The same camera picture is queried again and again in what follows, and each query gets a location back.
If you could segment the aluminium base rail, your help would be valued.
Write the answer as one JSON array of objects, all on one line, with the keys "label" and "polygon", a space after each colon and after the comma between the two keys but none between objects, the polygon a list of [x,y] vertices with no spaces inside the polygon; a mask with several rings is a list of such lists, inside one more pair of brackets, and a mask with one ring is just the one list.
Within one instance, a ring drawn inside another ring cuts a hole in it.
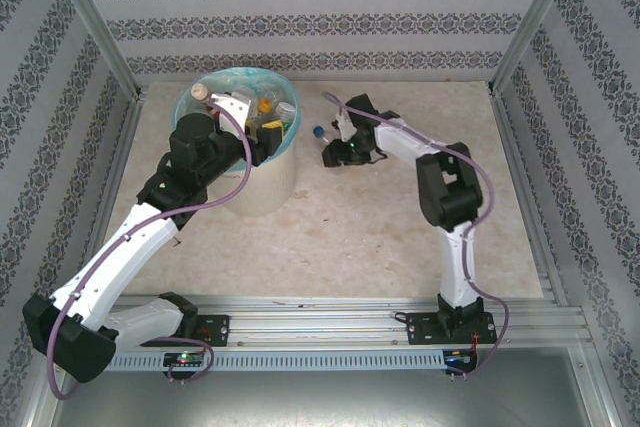
[{"label": "aluminium base rail", "polygon": [[[230,350],[363,350],[409,345],[397,312],[434,312],[426,298],[241,297],[189,295],[203,314],[227,315]],[[509,300],[504,348],[591,344],[592,330],[580,307],[548,299]]]}]

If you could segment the blue label bottle blue cap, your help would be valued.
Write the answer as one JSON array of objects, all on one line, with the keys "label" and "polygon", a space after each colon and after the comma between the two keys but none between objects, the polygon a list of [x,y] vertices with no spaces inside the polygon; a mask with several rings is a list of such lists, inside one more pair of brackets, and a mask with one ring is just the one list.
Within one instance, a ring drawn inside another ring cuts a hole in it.
[{"label": "blue label bottle blue cap", "polygon": [[320,125],[315,126],[312,129],[312,133],[313,133],[315,142],[319,146],[320,150],[323,150],[335,140],[333,133],[330,131],[327,131],[324,127]]}]

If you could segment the grey metal panel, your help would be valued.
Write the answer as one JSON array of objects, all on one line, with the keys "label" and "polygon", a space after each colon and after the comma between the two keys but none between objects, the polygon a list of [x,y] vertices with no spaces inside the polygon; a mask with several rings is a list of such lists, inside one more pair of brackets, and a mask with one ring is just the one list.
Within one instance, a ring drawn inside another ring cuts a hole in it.
[{"label": "grey metal panel", "polygon": [[439,371],[217,372],[186,386],[106,373],[53,427],[618,427],[564,348],[507,349],[468,380]]}]

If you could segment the light blue bin liner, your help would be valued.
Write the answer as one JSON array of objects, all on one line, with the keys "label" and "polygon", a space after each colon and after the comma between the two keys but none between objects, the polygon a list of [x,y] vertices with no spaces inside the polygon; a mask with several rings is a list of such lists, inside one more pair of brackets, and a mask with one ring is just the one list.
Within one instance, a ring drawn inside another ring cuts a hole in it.
[{"label": "light blue bin liner", "polygon": [[[257,139],[257,121],[265,123],[280,120],[275,112],[279,102],[284,101],[293,105],[296,108],[293,124],[287,130],[283,128],[282,141],[274,153],[268,156],[268,159],[279,157],[290,147],[300,126],[301,114],[297,91],[289,79],[268,69],[231,67],[205,74],[199,77],[194,84],[198,82],[204,84],[211,94],[237,92],[252,98],[251,113],[245,125],[252,140]],[[273,103],[273,108],[268,114],[261,114],[257,110],[258,100],[261,97],[269,98]]]}]

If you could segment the beige waste bin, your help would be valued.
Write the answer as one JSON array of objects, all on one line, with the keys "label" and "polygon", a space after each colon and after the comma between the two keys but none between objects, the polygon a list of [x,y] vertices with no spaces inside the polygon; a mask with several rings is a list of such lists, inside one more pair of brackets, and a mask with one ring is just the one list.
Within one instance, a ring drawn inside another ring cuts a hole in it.
[{"label": "beige waste bin", "polygon": [[[209,114],[220,121],[223,130],[234,133],[241,131],[238,124],[224,110],[217,112],[193,112]],[[249,137],[245,127],[244,134]],[[233,191],[245,173],[245,162],[239,161],[226,174],[208,187],[208,198],[215,201]],[[267,159],[254,168],[249,183],[233,199],[223,202],[232,212],[248,217],[260,217],[275,212],[282,207],[293,193],[296,181],[296,164],[293,142],[279,157]]]}]

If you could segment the aluminium frame post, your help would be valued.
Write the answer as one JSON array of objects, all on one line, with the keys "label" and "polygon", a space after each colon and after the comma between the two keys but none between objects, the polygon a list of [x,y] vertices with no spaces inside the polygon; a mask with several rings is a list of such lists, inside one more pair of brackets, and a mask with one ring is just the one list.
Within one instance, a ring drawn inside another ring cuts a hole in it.
[{"label": "aluminium frame post", "polygon": [[530,40],[537,32],[552,4],[553,0],[532,0],[522,22],[504,53],[496,73],[489,82],[490,93],[493,96],[496,96],[505,89],[518,62],[524,55]]},{"label": "aluminium frame post", "polygon": [[129,98],[137,99],[141,87],[120,51],[114,36],[94,0],[71,0],[89,34],[93,37],[106,62]]}]

